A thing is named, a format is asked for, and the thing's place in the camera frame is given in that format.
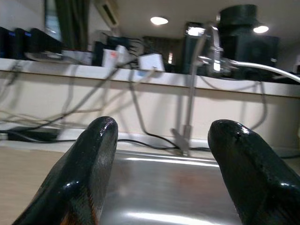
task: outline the metal sink basin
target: metal sink basin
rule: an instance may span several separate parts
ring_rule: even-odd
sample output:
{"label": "metal sink basin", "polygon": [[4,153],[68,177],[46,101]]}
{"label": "metal sink basin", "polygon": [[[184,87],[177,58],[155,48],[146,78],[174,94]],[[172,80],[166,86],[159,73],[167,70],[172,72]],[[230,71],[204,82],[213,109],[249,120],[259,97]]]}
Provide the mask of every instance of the metal sink basin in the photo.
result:
{"label": "metal sink basin", "polygon": [[214,159],[117,151],[102,225],[241,225]]}

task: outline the beige wall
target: beige wall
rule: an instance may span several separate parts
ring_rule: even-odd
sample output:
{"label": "beige wall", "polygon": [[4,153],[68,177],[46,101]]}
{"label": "beige wall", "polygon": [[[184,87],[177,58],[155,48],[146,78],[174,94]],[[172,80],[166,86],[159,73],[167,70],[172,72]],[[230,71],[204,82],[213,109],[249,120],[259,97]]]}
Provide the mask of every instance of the beige wall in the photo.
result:
{"label": "beige wall", "polygon": [[[0,26],[9,30],[38,28],[44,30],[43,0],[0,0]],[[94,4],[90,3],[89,41],[100,40],[98,30],[110,30]]]}
{"label": "beige wall", "polygon": [[[11,87],[5,101],[0,102],[0,108],[41,118],[60,113],[67,98],[68,81],[66,77],[23,74]],[[96,82],[77,78],[72,106]],[[127,87],[127,82],[111,82],[107,99]],[[158,135],[172,136],[170,129],[178,126],[178,108],[184,111],[186,107],[186,97],[183,104],[179,104],[180,94],[187,93],[187,89],[153,84],[142,84],[137,89],[141,90],[139,102],[147,129]],[[100,107],[103,93],[104,89],[99,89],[83,108]],[[196,139],[207,139],[207,132],[214,120],[231,119],[251,127],[263,111],[261,96],[256,94],[198,89],[196,95],[192,135]],[[256,132],[272,146],[297,148],[300,99],[267,96],[267,102],[268,117]],[[76,114],[70,116],[68,121],[88,124],[99,115],[114,117],[120,132],[142,133],[129,92],[111,103],[103,113]],[[184,113],[181,114],[181,123],[183,121]]]}
{"label": "beige wall", "polygon": [[43,0],[0,0],[0,26],[9,30],[44,29]]}

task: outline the white shelf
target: white shelf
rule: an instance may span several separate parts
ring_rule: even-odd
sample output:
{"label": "white shelf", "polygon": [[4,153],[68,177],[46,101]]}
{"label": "white shelf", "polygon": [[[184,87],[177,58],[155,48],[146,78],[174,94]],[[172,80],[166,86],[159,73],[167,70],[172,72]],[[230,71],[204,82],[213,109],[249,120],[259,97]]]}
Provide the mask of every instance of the white shelf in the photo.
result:
{"label": "white shelf", "polygon": [[[16,60],[0,59],[0,70],[10,71]],[[71,76],[72,68],[76,65],[45,63],[34,61],[22,61],[22,73]],[[109,73],[108,68],[94,66],[78,66],[76,77],[89,79],[104,79]],[[135,70],[133,81],[138,81],[146,72]],[[120,69],[114,76],[114,81],[127,82],[130,70]],[[148,83],[157,85],[168,85],[174,87],[186,87],[188,75],[173,73],[157,73]],[[300,98],[300,85],[264,82],[267,95]],[[234,91],[243,93],[260,94],[258,82],[255,81],[231,81],[210,77],[198,77],[196,82],[198,89],[211,89]]]}

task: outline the chrome faucet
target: chrome faucet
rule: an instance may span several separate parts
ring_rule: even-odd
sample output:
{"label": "chrome faucet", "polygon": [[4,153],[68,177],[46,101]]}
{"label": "chrome faucet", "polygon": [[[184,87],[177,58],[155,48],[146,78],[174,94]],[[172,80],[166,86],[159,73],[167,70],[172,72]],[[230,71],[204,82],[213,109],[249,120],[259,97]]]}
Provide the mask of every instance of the chrome faucet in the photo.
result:
{"label": "chrome faucet", "polygon": [[[210,47],[207,52],[207,56],[203,56],[205,50],[205,44],[210,41]],[[207,64],[207,72],[209,76],[219,77],[221,76],[221,53],[223,49],[220,47],[220,39],[218,34],[218,29],[215,24],[208,22],[205,25],[204,34],[199,38],[194,50],[192,57],[191,69],[190,69],[190,80],[189,80],[189,95],[187,104],[187,115],[186,122],[184,125],[183,135],[181,135],[176,129],[172,129],[175,137],[175,142],[180,148],[180,154],[184,156],[189,156],[190,152],[190,138],[192,132],[192,113],[194,106],[195,97],[195,84],[197,79],[197,69],[198,67]]]}

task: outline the black cylindrical object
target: black cylindrical object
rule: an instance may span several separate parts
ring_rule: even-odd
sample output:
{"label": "black cylindrical object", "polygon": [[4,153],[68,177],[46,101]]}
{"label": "black cylindrical object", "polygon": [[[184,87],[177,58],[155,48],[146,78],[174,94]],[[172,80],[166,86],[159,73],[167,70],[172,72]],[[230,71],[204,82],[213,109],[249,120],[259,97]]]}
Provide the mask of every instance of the black cylindrical object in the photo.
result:
{"label": "black cylindrical object", "polygon": [[219,26],[254,25],[258,23],[256,15],[256,5],[237,5],[225,8],[220,12]]}

